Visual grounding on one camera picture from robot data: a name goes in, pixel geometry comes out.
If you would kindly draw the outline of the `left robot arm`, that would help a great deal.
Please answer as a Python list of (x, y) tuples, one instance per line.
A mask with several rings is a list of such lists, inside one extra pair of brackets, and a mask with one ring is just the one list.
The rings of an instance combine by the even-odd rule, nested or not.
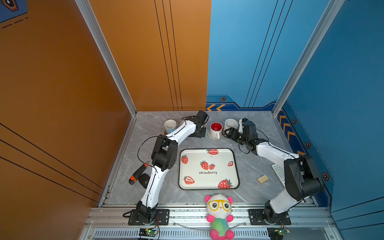
[(188, 137), (205, 137), (206, 128), (204, 125), (208, 119), (209, 116), (206, 112), (198, 111), (194, 116), (184, 117), (184, 123), (173, 132), (165, 136), (156, 136), (151, 155), (150, 167), (152, 172), (149, 183), (143, 197), (131, 214), (132, 217), (145, 225), (158, 222), (156, 208), (159, 203), (160, 191), (167, 173), (176, 163), (178, 147)]

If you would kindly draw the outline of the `red interior mug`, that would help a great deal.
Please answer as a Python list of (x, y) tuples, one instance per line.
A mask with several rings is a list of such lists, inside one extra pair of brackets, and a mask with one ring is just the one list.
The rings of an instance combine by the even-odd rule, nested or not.
[(211, 123), (209, 137), (213, 140), (219, 140), (222, 136), (223, 125), (219, 122)]

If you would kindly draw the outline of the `blue mug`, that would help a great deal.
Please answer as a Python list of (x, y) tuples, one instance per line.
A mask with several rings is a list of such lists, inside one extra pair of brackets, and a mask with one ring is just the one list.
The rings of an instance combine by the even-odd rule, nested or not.
[(166, 133), (171, 134), (178, 128), (178, 124), (175, 120), (170, 119), (165, 121), (164, 127), (166, 129)]

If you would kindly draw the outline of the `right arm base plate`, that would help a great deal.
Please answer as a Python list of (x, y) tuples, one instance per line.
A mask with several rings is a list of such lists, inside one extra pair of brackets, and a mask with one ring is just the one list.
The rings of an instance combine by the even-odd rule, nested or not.
[(256, 225), (285, 225), (292, 224), (291, 218), (288, 212), (282, 214), (276, 214), (269, 209), (249, 209), (248, 210), (250, 223), (253, 226)]

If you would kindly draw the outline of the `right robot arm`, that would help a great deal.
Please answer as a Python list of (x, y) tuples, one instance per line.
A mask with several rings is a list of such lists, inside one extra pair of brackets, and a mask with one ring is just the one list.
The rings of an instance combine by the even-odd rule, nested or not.
[(272, 145), (267, 139), (259, 138), (252, 121), (242, 119), (239, 129), (226, 129), (223, 135), (284, 170), (284, 190), (265, 203), (263, 219), (266, 223), (281, 223), (291, 208), (324, 191), (324, 182), (310, 155), (294, 154)]

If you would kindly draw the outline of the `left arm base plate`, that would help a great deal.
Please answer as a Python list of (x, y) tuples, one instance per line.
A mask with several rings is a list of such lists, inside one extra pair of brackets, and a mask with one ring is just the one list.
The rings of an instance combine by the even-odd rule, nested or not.
[(169, 224), (170, 210), (169, 209), (156, 209), (155, 212), (150, 212), (148, 215), (140, 213), (139, 210), (131, 212), (128, 225), (129, 226), (167, 226)]

